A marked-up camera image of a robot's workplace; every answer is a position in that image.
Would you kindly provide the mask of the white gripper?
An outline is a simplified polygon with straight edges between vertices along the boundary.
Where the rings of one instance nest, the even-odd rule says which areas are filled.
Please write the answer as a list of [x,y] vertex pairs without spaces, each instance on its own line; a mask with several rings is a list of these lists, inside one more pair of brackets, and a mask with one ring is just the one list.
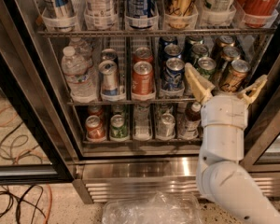
[[202,126],[228,125],[240,129],[247,126],[247,105],[258,98],[262,88],[267,83],[267,76],[262,75],[252,85],[234,95],[212,95],[215,85],[193,67],[185,64],[185,77],[194,98],[204,104],[201,109]]

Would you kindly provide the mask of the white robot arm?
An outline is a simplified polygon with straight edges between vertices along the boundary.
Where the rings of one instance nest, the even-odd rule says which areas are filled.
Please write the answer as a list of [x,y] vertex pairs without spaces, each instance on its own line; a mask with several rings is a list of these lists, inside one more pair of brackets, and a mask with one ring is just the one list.
[[192,66],[185,77],[201,105],[203,142],[196,171],[202,196],[247,224],[280,224],[280,213],[240,164],[244,158],[244,130],[248,107],[267,82],[265,75],[236,93],[219,92]]

